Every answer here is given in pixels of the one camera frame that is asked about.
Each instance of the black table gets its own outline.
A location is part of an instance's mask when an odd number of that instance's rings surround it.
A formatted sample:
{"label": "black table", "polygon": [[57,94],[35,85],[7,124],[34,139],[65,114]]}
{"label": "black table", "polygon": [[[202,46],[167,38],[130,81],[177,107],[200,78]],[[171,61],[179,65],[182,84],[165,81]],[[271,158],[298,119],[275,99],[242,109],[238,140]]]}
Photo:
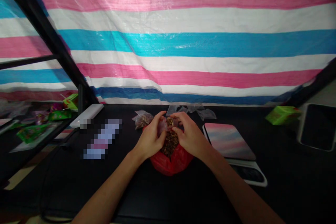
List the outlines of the black table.
{"label": "black table", "polygon": [[[29,118],[32,112],[38,110],[42,105],[51,103],[33,102],[25,115],[20,115],[14,119],[22,120]],[[63,121],[48,136],[46,136],[34,149],[22,152],[9,153],[16,146],[22,143],[22,140],[16,135],[20,129],[6,131],[0,135],[0,186],[7,182],[18,170],[29,162],[37,153],[39,153],[50,141],[58,136],[75,118],[75,112],[72,119]]]}
{"label": "black table", "polygon": [[[105,105],[96,116],[96,130],[75,133],[72,150],[60,149],[47,174],[43,206],[46,214],[74,217],[92,194],[135,146],[141,131],[134,130],[135,110],[153,115],[168,106]],[[217,120],[233,124],[257,156],[268,180],[266,188],[252,187],[287,223],[312,223],[334,217],[336,156],[295,142],[287,128],[272,126],[264,117],[268,108],[212,107]],[[201,128],[197,113],[191,114]],[[106,119],[122,119],[123,129],[109,147],[105,160],[82,160],[86,144]],[[49,155],[15,189],[2,192],[6,209],[37,212],[38,191]],[[194,158],[188,168],[172,177],[156,171],[149,160],[136,172],[120,201],[114,221],[239,223],[239,218],[211,171]]]}

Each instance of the black metal frame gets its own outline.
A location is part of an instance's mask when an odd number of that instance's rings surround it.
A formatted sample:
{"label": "black metal frame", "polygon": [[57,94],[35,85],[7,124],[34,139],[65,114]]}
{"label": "black metal frame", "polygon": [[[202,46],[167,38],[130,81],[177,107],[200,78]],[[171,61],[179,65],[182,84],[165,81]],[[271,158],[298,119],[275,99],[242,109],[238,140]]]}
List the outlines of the black metal frame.
{"label": "black metal frame", "polygon": [[4,62],[0,64],[0,69],[48,61],[51,59],[58,60],[62,68],[68,74],[71,81],[75,84],[75,86],[78,89],[81,86],[81,89],[83,89],[81,94],[85,94],[86,98],[84,99],[84,97],[82,97],[81,101],[86,100],[89,104],[98,103],[94,92],[91,90],[84,76],[81,74],[77,65],[71,58],[67,48],[65,47],[61,38],[58,36],[57,32],[49,22],[37,0],[14,1],[21,8],[27,19],[31,22],[31,24],[41,36],[41,38],[48,46],[49,50],[53,53],[53,55],[24,59],[19,61]]}

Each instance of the green snack package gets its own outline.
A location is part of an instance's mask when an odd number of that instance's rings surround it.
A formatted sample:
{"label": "green snack package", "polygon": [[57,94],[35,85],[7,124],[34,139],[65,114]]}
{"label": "green snack package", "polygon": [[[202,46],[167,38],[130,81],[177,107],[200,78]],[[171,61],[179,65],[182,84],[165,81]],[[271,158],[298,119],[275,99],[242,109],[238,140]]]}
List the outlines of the green snack package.
{"label": "green snack package", "polygon": [[287,125],[294,122],[301,111],[292,106],[276,106],[265,119],[273,125]]}
{"label": "green snack package", "polygon": [[71,118],[71,109],[56,110],[49,114],[49,121],[59,121]]}
{"label": "green snack package", "polygon": [[16,134],[23,142],[29,144],[35,141],[46,129],[50,126],[50,124],[43,125],[34,125],[22,128]]}
{"label": "green snack package", "polygon": [[72,94],[63,100],[65,107],[71,110],[78,110],[78,94]]}

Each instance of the green box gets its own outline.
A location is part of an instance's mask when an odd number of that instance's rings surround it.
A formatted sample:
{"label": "green box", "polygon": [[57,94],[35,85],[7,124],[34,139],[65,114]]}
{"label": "green box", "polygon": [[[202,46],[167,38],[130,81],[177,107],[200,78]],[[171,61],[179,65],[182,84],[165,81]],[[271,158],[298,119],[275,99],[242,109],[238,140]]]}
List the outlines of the green box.
{"label": "green box", "polygon": [[265,119],[273,125],[287,125],[294,122],[301,111],[292,106],[276,106]]}
{"label": "green box", "polygon": [[78,94],[72,94],[63,100],[65,107],[78,111]]}

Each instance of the black screen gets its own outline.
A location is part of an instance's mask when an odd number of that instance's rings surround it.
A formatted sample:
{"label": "black screen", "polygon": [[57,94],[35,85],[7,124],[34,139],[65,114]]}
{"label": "black screen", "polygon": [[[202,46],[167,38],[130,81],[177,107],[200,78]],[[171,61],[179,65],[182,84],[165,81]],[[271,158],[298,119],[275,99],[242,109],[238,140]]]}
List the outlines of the black screen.
{"label": "black screen", "polygon": [[307,108],[301,143],[330,151],[336,131],[336,108],[310,104]]}

